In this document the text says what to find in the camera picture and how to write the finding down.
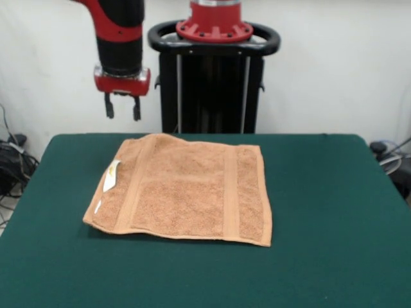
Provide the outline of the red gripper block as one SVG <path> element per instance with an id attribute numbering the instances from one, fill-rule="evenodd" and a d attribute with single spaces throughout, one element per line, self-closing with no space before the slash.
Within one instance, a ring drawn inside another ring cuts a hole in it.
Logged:
<path id="1" fill-rule="evenodd" d="M 150 70 L 142 68 L 137 75 L 133 76 L 111 76 L 107 74 L 102 66 L 94 67 L 94 82 L 100 92 L 104 92 L 104 103 L 106 116 L 114 118 L 114 107 L 110 101 L 110 93 L 125 94 L 133 96 L 134 121 L 141 120 L 141 102 L 139 96 L 145 96 L 150 87 Z"/>

